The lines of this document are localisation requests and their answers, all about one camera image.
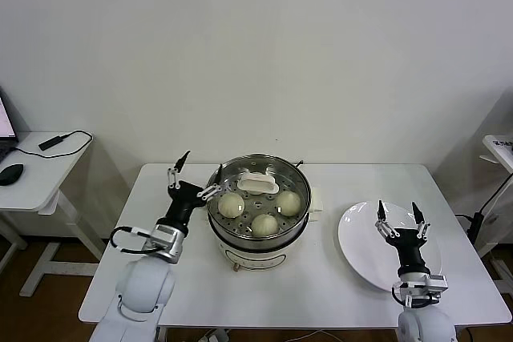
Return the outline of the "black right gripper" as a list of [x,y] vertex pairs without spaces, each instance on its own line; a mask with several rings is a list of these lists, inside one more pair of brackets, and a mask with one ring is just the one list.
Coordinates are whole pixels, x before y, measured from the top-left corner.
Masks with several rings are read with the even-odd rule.
[[378,201],[378,220],[375,223],[380,235],[398,253],[400,267],[398,276],[407,273],[425,273],[429,274],[430,269],[426,266],[426,262],[422,258],[420,248],[426,243],[428,231],[431,223],[426,222],[422,211],[418,205],[413,202],[412,210],[417,230],[409,228],[398,228],[397,231],[391,227],[386,219],[386,211],[381,200]]

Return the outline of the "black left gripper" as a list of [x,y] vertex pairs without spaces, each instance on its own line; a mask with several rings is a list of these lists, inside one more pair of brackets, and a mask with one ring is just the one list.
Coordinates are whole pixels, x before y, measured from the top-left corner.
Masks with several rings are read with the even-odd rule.
[[205,201],[209,201],[223,191],[221,186],[222,163],[217,169],[213,183],[205,189],[185,181],[179,181],[180,172],[189,154],[190,151],[186,151],[173,167],[168,168],[168,195],[172,202],[166,215],[162,218],[162,224],[174,227],[181,232],[188,232],[188,223],[196,208],[204,207]]

